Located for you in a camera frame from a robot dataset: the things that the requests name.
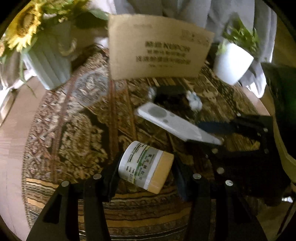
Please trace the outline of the white jar yellow lid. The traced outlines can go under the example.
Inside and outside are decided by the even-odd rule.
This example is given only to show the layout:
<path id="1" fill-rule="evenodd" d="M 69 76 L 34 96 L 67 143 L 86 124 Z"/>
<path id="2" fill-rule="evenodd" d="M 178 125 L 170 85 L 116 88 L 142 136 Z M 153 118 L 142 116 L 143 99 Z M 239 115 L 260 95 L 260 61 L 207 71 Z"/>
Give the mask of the white jar yellow lid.
<path id="1" fill-rule="evenodd" d="M 170 173 L 174 155 L 139 141 L 125 150 L 118 168 L 121 179 L 159 194 Z"/>

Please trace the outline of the white remote control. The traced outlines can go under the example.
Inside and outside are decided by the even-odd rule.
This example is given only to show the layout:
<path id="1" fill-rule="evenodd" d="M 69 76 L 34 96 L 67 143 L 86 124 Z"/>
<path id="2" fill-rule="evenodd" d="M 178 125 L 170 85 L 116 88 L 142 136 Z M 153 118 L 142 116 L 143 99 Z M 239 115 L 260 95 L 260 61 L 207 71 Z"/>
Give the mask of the white remote control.
<path id="1" fill-rule="evenodd" d="M 193 140 L 222 145 L 222 141 L 217 137 L 154 103 L 147 102 L 138 107 L 136 112 L 141 118 L 154 123 L 183 141 Z"/>

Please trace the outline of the small white blue figurine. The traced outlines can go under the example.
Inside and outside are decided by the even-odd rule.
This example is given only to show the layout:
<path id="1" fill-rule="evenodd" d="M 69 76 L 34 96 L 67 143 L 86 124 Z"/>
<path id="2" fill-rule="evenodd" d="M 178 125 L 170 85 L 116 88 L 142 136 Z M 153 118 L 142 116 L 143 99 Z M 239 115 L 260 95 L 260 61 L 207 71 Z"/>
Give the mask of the small white blue figurine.
<path id="1" fill-rule="evenodd" d="M 187 90 L 186 98 L 192 111 L 200 111 L 203 107 L 201 99 L 197 96 L 196 92 Z"/>

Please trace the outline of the grey ribbed vase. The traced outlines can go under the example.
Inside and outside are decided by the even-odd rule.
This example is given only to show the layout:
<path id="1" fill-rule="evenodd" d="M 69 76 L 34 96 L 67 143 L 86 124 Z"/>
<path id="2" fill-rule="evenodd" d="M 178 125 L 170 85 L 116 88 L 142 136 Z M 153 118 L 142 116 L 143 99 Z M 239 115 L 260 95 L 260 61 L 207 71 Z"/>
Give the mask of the grey ribbed vase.
<path id="1" fill-rule="evenodd" d="M 71 76 L 70 57 L 63 56 L 59 49 L 70 48 L 70 30 L 71 23 L 66 21 L 40 31 L 36 42 L 23 53 L 23 60 L 46 90 L 56 89 Z"/>

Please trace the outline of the clear plastic wrapped item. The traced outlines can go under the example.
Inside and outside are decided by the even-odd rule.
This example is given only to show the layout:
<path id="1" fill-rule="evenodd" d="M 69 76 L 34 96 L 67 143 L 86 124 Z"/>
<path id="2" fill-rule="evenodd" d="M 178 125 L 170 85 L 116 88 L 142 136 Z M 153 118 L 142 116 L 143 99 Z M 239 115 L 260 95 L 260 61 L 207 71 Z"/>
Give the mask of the clear plastic wrapped item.
<path id="1" fill-rule="evenodd" d="M 157 89 L 155 87 L 149 87 L 147 91 L 147 97 L 150 101 L 153 101 L 157 94 Z"/>

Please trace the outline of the sunflower bouquet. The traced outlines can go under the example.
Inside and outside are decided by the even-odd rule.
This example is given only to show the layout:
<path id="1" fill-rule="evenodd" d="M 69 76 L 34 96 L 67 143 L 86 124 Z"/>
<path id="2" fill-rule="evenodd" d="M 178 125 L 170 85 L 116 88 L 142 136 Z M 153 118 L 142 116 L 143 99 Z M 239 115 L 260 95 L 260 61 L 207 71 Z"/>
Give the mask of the sunflower bouquet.
<path id="1" fill-rule="evenodd" d="M 71 23 L 71 29 L 105 28 L 108 17 L 109 13 L 92 8 L 90 1 L 30 1 L 4 31 L 1 38 L 1 65 L 8 64 L 13 55 L 17 54 L 18 79 L 26 83 L 23 53 L 36 42 L 40 31 L 66 21 Z M 63 56 L 70 57 L 70 62 L 77 49 L 77 42 L 70 30 L 70 48 L 59 47 Z"/>

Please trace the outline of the grey curtain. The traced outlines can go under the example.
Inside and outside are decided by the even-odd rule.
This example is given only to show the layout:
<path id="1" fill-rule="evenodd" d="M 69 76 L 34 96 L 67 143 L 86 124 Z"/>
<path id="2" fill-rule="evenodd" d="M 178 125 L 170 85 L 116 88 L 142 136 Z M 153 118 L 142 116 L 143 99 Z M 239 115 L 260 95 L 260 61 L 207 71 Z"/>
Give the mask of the grey curtain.
<path id="1" fill-rule="evenodd" d="M 266 77 L 260 64 L 272 60 L 277 28 L 277 15 L 264 1 L 91 1 L 90 6 L 110 14 L 167 16 L 194 23 L 214 32 L 216 43 L 239 17 L 259 37 L 258 52 L 240 82 L 258 98 L 263 97 Z"/>

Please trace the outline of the cardboard box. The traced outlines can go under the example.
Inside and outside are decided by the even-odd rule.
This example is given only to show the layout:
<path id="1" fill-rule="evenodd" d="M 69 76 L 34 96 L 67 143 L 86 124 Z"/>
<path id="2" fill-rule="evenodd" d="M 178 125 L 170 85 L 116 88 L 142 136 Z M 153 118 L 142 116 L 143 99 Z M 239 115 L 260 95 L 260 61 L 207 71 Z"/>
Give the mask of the cardboard box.
<path id="1" fill-rule="evenodd" d="M 196 77 L 214 33 L 164 16 L 110 15 L 109 66 L 113 80 Z"/>

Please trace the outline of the black rectangular object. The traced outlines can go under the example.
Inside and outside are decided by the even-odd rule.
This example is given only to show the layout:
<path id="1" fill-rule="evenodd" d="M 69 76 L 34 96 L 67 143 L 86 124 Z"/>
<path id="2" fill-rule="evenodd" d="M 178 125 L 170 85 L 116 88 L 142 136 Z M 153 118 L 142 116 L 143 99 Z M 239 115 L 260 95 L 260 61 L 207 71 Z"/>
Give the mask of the black rectangular object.
<path id="1" fill-rule="evenodd" d="M 162 106 L 171 112 L 183 112 L 189 109 L 186 90 L 182 85 L 159 86 L 155 90 L 154 104 Z"/>

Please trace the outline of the white plant pot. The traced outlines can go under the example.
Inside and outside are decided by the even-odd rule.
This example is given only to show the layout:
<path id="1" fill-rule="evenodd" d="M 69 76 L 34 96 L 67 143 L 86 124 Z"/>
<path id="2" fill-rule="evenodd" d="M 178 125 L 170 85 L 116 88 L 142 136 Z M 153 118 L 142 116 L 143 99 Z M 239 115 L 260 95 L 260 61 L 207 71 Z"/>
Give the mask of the white plant pot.
<path id="1" fill-rule="evenodd" d="M 223 82 L 234 85 L 246 73 L 254 57 L 238 45 L 224 40 L 218 47 L 213 72 Z"/>

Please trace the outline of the patterned round rug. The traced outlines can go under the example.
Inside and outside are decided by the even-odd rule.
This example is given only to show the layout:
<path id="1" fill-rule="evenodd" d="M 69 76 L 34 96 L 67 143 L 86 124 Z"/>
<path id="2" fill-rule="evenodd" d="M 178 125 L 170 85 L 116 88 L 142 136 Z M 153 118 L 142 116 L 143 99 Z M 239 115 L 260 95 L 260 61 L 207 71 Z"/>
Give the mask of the patterned round rug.
<path id="1" fill-rule="evenodd" d="M 204 64 L 196 78 L 140 78 L 113 81 L 106 50 L 91 46 L 77 59 L 78 69 L 59 89 L 47 91 L 25 145 L 22 198 L 29 226 L 63 180 L 77 183 L 111 164 L 119 148 L 138 140 L 167 150 L 181 149 L 178 138 L 135 116 L 150 87 L 180 85 L 195 90 L 202 121 L 228 121 L 237 113 L 259 114 L 243 90 L 220 81 Z M 120 181 L 104 205 L 113 240 L 182 240 L 190 205 L 182 201 L 173 178 L 158 195 Z"/>

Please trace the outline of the green potted plant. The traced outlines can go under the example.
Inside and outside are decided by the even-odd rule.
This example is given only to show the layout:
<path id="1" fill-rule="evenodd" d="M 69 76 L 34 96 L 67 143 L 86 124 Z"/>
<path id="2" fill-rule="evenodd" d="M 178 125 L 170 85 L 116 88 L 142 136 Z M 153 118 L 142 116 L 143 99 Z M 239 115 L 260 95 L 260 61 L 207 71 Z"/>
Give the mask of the green potted plant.
<path id="1" fill-rule="evenodd" d="M 218 45 L 217 55 L 226 52 L 227 43 L 233 43 L 247 51 L 254 58 L 259 51 L 259 36 L 255 28 L 248 30 L 238 13 L 233 13 L 222 34 L 223 41 Z"/>

